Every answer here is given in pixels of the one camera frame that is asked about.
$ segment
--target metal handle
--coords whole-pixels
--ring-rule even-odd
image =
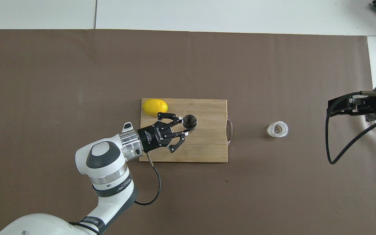
[[[230,123],[230,138],[227,139],[227,145],[229,145],[231,138],[233,137],[233,123],[231,123],[231,120],[228,116],[227,116],[227,122]]]

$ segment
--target yellow lemon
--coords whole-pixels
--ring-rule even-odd
[[[158,113],[166,113],[167,103],[160,99],[149,99],[143,104],[143,110],[147,115],[158,116]]]

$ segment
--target wooden cutting board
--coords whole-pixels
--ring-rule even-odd
[[[142,105],[149,98],[142,99]],[[203,99],[162,99],[169,109],[167,113],[175,113],[184,117],[192,114],[197,118],[197,127],[190,131],[185,142],[174,152],[160,147],[149,152],[154,162],[227,162],[227,100],[203,100]],[[141,109],[140,128],[154,124],[157,117],[148,116]],[[182,124],[172,127],[173,132],[183,131]],[[179,138],[174,138],[170,144],[176,144]],[[141,162],[147,162],[144,153],[139,158]]]

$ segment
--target brown paper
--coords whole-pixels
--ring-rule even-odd
[[[376,132],[336,165],[324,143],[327,101],[370,89],[364,36],[0,30],[0,230],[31,213],[86,216],[97,197],[75,151],[139,126],[140,99],[163,97],[228,100],[230,161],[156,163],[158,200],[106,235],[376,234]],[[279,120],[288,136],[269,137]],[[332,118],[331,152],[367,126]],[[154,171],[128,165],[150,201]]]

